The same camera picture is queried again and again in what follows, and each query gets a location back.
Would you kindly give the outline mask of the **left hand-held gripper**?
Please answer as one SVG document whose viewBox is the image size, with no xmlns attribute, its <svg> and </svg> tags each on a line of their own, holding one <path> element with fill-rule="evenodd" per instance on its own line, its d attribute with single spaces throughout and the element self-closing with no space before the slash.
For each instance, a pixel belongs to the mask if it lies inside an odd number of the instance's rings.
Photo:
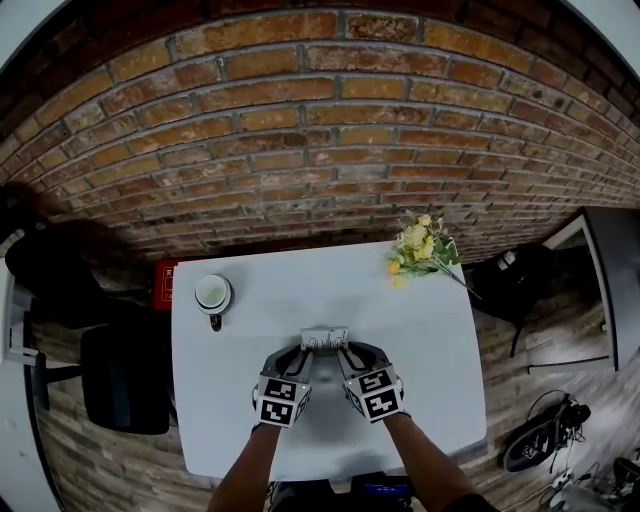
<svg viewBox="0 0 640 512">
<path fill-rule="evenodd" d="M 312 352 L 300 352 L 299 346 L 282 348 L 267 357 L 252 394 L 258 424 L 294 425 L 310 399 L 313 359 Z M 286 372 L 288 380 L 265 376 Z"/>
</svg>

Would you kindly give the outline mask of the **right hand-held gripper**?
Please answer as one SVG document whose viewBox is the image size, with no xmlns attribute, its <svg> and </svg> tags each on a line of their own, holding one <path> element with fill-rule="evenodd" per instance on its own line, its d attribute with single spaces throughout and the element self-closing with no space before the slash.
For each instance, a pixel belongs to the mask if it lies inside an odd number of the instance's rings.
<svg viewBox="0 0 640 512">
<path fill-rule="evenodd" d="M 349 349 L 337 350 L 337 358 L 347 397 L 369 423 L 404 411 L 402 380 L 393 367 L 387 367 L 390 362 L 382 349 L 350 342 Z M 359 376 L 361 370 L 374 371 Z"/>
</svg>

